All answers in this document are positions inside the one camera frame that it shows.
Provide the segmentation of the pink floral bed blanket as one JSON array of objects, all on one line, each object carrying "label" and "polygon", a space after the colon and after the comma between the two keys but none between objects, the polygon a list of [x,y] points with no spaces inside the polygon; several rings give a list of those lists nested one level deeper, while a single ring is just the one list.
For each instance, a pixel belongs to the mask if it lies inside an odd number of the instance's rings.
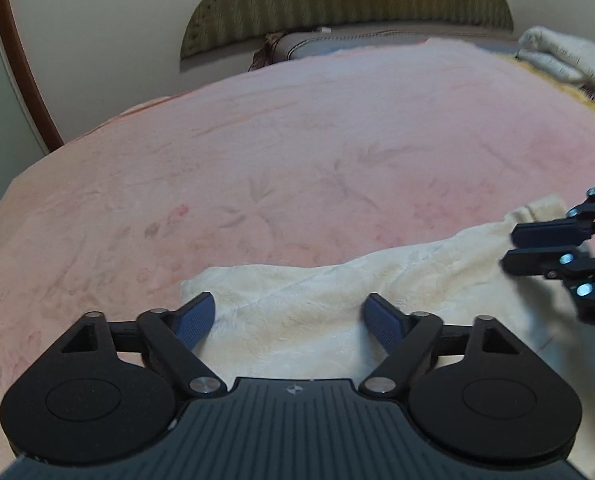
[{"label": "pink floral bed blanket", "polygon": [[[555,283],[499,271],[515,222],[595,186],[595,109],[463,42],[285,62],[127,110],[40,160],[0,202],[0,402],[84,312],[114,320],[210,290],[224,378],[357,377],[379,290],[450,323],[480,312],[536,344],[585,419],[595,328]],[[13,454],[0,426],[0,472]]]}]

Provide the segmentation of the white folded towel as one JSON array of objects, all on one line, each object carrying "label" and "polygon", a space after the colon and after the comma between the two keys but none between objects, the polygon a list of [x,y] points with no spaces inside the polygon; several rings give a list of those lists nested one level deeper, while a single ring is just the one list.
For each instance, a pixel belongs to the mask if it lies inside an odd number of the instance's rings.
[{"label": "white folded towel", "polygon": [[517,58],[566,84],[595,90],[595,43],[534,26],[518,40]]}]

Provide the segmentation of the cream white fleece pants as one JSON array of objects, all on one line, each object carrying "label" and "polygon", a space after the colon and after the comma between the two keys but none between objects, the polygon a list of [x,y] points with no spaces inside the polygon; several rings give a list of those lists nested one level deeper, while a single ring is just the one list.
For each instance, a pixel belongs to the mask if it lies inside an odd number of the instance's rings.
[{"label": "cream white fleece pants", "polygon": [[435,242],[401,246],[333,266],[213,266],[182,282],[180,295],[214,296],[216,320],[198,356],[224,379],[360,380],[384,352],[361,307],[378,294],[405,313],[427,311],[451,325],[490,315],[576,391],[582,426],[570,459],[595,479],[595,327],[579,322],[561,284],[511,278],[500,259],[519,223],[553,220],[565,205],[550,195]]}]

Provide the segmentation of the striped pillow at headboard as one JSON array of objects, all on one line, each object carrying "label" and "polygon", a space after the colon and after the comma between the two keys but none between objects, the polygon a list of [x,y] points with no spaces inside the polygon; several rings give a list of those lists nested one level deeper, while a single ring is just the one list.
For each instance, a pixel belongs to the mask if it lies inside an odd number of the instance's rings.
[{"label": "striped pillow at headboard", "polygon": [[340,50],[411,46],[433,38],[464,41],[502,54],[513,54],[518,50],[518,39],[512,32],[502,29],[427,22],[369,23],[320,27],[308,32],[274,32],[266,36],[262,47],[253,55],[250,70]]}]

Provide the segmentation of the brown wooden door frame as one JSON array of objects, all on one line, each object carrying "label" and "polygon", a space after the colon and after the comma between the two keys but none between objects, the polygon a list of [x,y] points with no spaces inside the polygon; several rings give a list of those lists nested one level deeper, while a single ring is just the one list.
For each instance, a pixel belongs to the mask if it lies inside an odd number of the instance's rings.
[{"label": "brown wooden door frame", "polygon": [[53,153],[62,148],[64,141],[43,101],[20,40],[11,0],[0,0],[0,49],[20,107],[43,151]]}]

